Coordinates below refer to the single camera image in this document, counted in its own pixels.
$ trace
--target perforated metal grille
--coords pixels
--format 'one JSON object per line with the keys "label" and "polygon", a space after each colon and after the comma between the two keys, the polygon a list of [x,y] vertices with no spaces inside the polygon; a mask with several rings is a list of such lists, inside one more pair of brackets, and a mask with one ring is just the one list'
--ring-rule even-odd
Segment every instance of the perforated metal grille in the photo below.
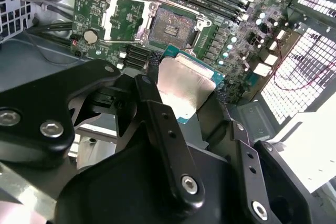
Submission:
{"label": "perforated metal grille", "polygon": [[298,0],[298,3],[330,17],[336,17],[336,3],[326,0]]}
{"label": "perforated metal grille", "polygon": [[0,0],[0,42],[32,26],[33,6],[20,0]]}
{"label": "perforated metal grille", "polygon": [[261,92],[279,124],[304,112],[321,94],[335,77],[335,62],[335,42],[308,28],[276,73],[276,83],[290,91],[279,88],[272,78]]}

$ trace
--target metal hole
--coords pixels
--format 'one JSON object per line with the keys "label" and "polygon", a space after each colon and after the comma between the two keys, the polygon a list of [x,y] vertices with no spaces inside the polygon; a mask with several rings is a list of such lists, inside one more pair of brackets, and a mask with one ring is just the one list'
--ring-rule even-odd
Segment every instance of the metal hole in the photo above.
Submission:
{"label": "metal hole", "polygon": [[173,131],[168,131],[168,135],[172,138],[176,138],[176,134]]}
{"label": "metal hole", "polygon": [[257,171],[252,166],[250,166],[249,168],[252,173],[257,174]]}
{"label": "metal hole", "polygon": [[168,114],[166,114],[166,113],[162,113],[162,116],[163,116],[163,118],[165,118],[165,119],[168,119],[168,118],[169,118]]}

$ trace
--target motherboard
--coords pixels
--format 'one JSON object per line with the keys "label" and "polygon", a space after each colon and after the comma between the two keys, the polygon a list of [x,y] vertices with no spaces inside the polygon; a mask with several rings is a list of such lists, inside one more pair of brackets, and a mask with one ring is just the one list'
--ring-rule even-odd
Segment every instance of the motherboard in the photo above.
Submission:
{"label": "motherboard", "polygon": [[173,45],[221,72],[227,102],[237,103],[258,80],[249,62],[286,26],[290,1],[76,0],[72,50],[141,70]]}

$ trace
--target green circuit board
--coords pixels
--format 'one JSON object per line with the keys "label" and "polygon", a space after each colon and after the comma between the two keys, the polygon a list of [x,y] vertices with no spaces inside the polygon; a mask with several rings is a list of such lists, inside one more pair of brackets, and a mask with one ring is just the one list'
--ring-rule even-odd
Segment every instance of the green circuit board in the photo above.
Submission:
{"label": "green circuit board", "polygon": [[[272,39],[271,33],[260,32],[256,24],[258,15],[264,13],[262,22],[276,30],[281,26],[273,27],[270,20],[285,22],[290,1],[76,0],[72,31],[76,41],[72,50],[91,59],[102,58],[127,66],[120,52],[130,45],[163,52],[173,44],[223,73],[227,100],[236,103],[253,85],[253,73],[246,71],[248,61],[262,50],[248,36],[262,36],[265,44]],[[157,5],[150,10],[153,15],[147,20],[151,3]],[[145,22],[145,30],[139,31]],[[135,64],[141,66],[141,62],[136,59]]]}

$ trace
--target silver screw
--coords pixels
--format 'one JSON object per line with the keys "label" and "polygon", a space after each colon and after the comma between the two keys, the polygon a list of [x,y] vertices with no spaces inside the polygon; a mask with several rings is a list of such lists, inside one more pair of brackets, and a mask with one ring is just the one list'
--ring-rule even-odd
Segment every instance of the silver screw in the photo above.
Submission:
{"label": "silver screw", "polygon": [[244,127],[240,124],[240,123],[236,123],[236,126],[238,129],[240,129],[241,131],[244,130]]}
{"label": "silver screw", "polygon": [[108,72],[111,72],[111,73],[114,72],[114,69],[111,68],[110,66],[105,66],[105,70],[108,71]]}
{"label": "silver screw", "polygon": [[147,41],[147,39],[148,39],[147,34],[142,34],[142,35],[141,35],[141,40],[142,40],[142,41]]}
{"label": "silver screw", "polygon": [[183,188],[190,194],[196,194],[198,190],[198,186],[196,181],[189,176],[183,176],[182,177],[182,186]]}
{"label": "silver screw", "polygon": [[59,122],[48,120],[41,124],[40,131],[46,137],[57,138],[63,134],[64,128]]}
{"label": "silver screw", "polygon": [[260,204],[257,201],[253,201],[252,202],[252,207],[253,207],[253,211],[257,214],[257,216],[260,219],[262,219],[262,220],[267,220],[268,219],[267,211],[262,204]]}
{"label": "silver screw", "polygon": [[151,84],[151,80],[147,76],[143,76],[142,80],[148,84]]}
{"label": "silver screw", "polygon": [[150,9],[151,9],[151,10],[157,10],[157,8],[158,8],[158,7],[157,7],[155,4],[151,4],[151,6],[150,6]]}
{"label": "silver screw", "polygon": [[13,126],[20,122],[21,116],[12,110],[0,111],[0,126]]}

